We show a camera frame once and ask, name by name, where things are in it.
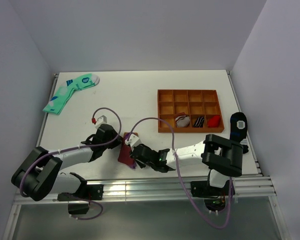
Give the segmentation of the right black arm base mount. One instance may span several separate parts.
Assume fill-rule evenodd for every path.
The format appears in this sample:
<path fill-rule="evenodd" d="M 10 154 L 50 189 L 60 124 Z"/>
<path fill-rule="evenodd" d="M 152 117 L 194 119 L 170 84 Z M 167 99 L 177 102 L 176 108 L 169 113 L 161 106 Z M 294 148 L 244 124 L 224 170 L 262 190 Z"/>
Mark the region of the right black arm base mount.
<path fill-rule="evenodd" d="M 203 198 L 204 204 L 209 211 L 220 212 L 226 207 L 226 196 L 233 198 L 235 194 L 234 185 L 232 184 L 231 193 L 229 193 L 229 180 L 224 187 L 217 188 L 210 186 L 208 181 L 191 181 L 191 194 L 193 197 Z"/>

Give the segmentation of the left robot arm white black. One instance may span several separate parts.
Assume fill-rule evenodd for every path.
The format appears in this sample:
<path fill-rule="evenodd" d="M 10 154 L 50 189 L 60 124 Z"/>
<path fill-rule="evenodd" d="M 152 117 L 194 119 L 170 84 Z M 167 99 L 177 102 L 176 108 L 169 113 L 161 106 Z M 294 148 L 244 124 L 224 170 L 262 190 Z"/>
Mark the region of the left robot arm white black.
<path fill-rule="evenodd" d="M 95 134 L 67 151 L 48 151 L 38 146 L 13 174 L 11 182 L 34 201 L 40 201 L 52 193 L 70 194 L 76 200 L 85 199 L 90 191 L 87 180 L 77 173 L 66 173 L 64 169 L 90 163 L 100 158 L 104 151 L 121 145 L 122 140 L 111 125 L 103 123 Z"/>

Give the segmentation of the maroon purple orange sock pair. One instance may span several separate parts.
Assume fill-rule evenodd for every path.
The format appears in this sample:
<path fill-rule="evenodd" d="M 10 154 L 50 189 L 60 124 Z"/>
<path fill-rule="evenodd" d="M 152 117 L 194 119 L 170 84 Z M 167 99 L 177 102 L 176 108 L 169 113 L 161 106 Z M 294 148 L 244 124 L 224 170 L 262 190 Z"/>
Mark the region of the maroon purple orange sock pair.
<path fill-rule="evenodd" d="M 125 164 L 126 166 L 129 167 L 132 160 L 134 159 L 130 157 L 131 148 L 125 144 L 125 138 L 128 134 L 129 134 L 128 132 L 125 132 L 123 135 L 123 142 L 118 156 L 118 162 L 121 164 Z"/>

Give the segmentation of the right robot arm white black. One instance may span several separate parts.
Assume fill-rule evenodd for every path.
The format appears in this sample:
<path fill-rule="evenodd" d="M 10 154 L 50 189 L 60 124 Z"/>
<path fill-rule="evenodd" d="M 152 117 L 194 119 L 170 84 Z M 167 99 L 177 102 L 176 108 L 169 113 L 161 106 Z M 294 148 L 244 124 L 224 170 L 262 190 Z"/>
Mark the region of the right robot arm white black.
<path fill-rule="evenodd" d="M 219 194 L 229 178 L 242 176 L 243 145 L 214 134 L 178 149 L 152 150 L 133 133 L 126 137 L 125 144 L 131 148 L 130 157 L 141 167 L 160 173 L 201 163 L 206 165 L 209 169 L 206 189 L 212 195 Z"/>

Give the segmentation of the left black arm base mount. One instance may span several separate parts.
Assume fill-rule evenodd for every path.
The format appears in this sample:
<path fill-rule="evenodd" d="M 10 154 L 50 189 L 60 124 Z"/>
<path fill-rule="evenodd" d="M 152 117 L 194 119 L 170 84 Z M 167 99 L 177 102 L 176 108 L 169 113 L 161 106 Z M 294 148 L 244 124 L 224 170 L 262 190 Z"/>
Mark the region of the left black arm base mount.
<path fill-rule="evenodd" d="M 82 201 L 83 203 L 69 203 L 68 213 L 70 215 L 80 216 L 86 215 L 93 206 L 98 206 L 94 201 L 102 200 L 103 198 L 103 184 L 86 185 L 79 188 L 75 193 L 61 193 L 58 194 L 57 201 L 73 202 Z"/>

